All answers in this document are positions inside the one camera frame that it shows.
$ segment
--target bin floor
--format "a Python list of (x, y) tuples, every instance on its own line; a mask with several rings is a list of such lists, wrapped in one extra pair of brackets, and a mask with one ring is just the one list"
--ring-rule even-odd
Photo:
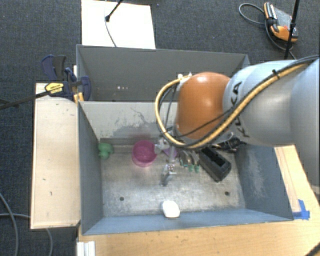
[(205, 170), (189, 172), (178, 163), (176, 175), (167, 186), (160, 185), (167, 156), (161, 153), (149, 167), (136, 166), (132, 146), (115, 147), (114, 154), (101, 160), (103, 210), (105, 217), (162, 214), (164, 200), (175, 201), (182, 213), (245, 208), (233, 154), (222, 153), (231, 162), (229, 175), (215, 182)]

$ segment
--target gray bin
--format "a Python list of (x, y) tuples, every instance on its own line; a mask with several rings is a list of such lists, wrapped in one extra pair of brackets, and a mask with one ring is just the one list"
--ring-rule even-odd
[[(273, 148), (246, 145), (224, 153), (230, 174), (216, 183), (201, 168), (159, 185), (166, 164), (161, 153), (149, 167), (131, 160), (133, 144), (157, 141), (153, 102), (177, 74), (212, 71), (232, 76), (249, 65), (244, 54), (77, 46), (78, 76), (88, 75), (91, 101), (78, 108), (81, 229), (84, 235), (175, 230), (293, 220)], [(163, 113), (168, 103), (164, 103)], [(176, 103), (169, 123), (175, 119)], [(101, 160), (98, 143), (114, 146)], [(163, 200), (174, 200), (179, 218), (167, 219)]]

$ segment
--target pink cup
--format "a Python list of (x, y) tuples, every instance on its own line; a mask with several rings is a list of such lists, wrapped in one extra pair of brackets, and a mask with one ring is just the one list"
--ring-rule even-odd
[(140, 140), (132, 149), (132, 161), (139, 167), (150, 166), (157, 158), (155, 145), (149, 140)]

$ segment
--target white paper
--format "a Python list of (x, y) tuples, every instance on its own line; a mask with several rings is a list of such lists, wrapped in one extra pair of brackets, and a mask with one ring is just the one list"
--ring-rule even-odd
[[(116, 2), (82, 0), (82, 44), (114, 46), (106, 29), (105, 16)], [(151, 9), (148, 5), (121, 3), (107, 27), (117, 47), (155, 49)]]

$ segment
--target yellow cable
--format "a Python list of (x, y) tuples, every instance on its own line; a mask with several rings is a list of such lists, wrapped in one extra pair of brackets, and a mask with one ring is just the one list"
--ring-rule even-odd
[(271, 84), (273, 84), (275, 81), (279, 80), (280, 78), (294, 72), (295, 70), (301, 68), (302, 66), (304, 66), (305, 64), (300, 64), (300, 65), (296, 65), (293, 66), (291, 68), (288, 68), (280, 73), (277, 73), (277, 75), (271, 77), (270, 79), (268, 79), (267, 81), (265, 81), (264, 83), (260, 84), (257, 88), (255, 88), (253, 91), (251, 91), (247, 97), (239, 104), (239, 106), (233, 110), (233, 112), (230, 114), (230, 116), (212, 133), (210, 134), (207, 138), (202, 139), (201, 141), (199, 141), (198, 143), (191, 145), (191, 146), (186, 146), (185, 143), (176, 140), (174, 137), (172, 137), (170, 134), (168, 134), (164, 124), (161, 121), (160, 118), (160, 114), (159, 114), (159, 101), (160, 98), (162, 97), (162, 95), (164, 94), (164, 92), (171, 86), (175, 85), (176, 83), (178, 83), (181, 79), (186, 78), (187, 76), (184, 76), (182, 78), (178, 78), (176, 80), (173, 80), (169, 83), (167, 83), (164, 87), (161, 88), (161, 90), (159, 91), (158, 95), (156, 96), (155, 99), (155, 117), (156, 120), (159, 124), (159, 127), (161, 129), (161, 131), (163, 132), (164, 136), (172, 143), (175, 143), (179, 146), (186, 146), (187, 149), (195, 149), (198, 147), (202, 147), (205, 144), (209, 143), (210, 141), (212, 141), (216, 136), (218, 136), (223, 130), (225, 130), (233, 121), (234, 119), (241, 113), (241, 111), (250, 103), (250, 101), (252, 101), (254, 99), (255, 96), (257, 96), (262, 90), (264, 90), (265, 88), (267, 88), (268, 86), (270, 86)]

